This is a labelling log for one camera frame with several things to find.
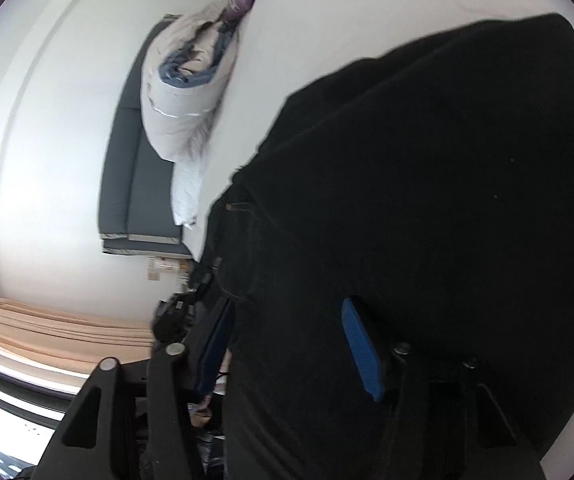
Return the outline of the rolled grey duvet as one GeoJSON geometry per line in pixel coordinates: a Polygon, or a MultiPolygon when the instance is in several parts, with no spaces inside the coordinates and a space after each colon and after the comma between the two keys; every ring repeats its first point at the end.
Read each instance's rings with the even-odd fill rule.
{"type": "Polygon", "coordinates": [[[198,158],[234,66],[237,26],[225,21],[227,2],[215,0],[179,16],[151,41],[142,62],[142,125],[169,162],[198,158]]]}

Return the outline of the dark grey headboard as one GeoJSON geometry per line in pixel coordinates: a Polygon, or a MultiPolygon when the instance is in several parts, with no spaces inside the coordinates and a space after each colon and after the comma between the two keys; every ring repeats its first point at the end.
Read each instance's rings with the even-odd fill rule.
{"type": "Polygon", "coordinates": [[[116,106],[98,202],[98,233],[106,254],[174,259],[191,256],[183,244],[183,228],[172,216],[173,164],[151,147],[140,111],[142,61],[151,41],[171,22],[167,15],[150,30],[116,106]]]}

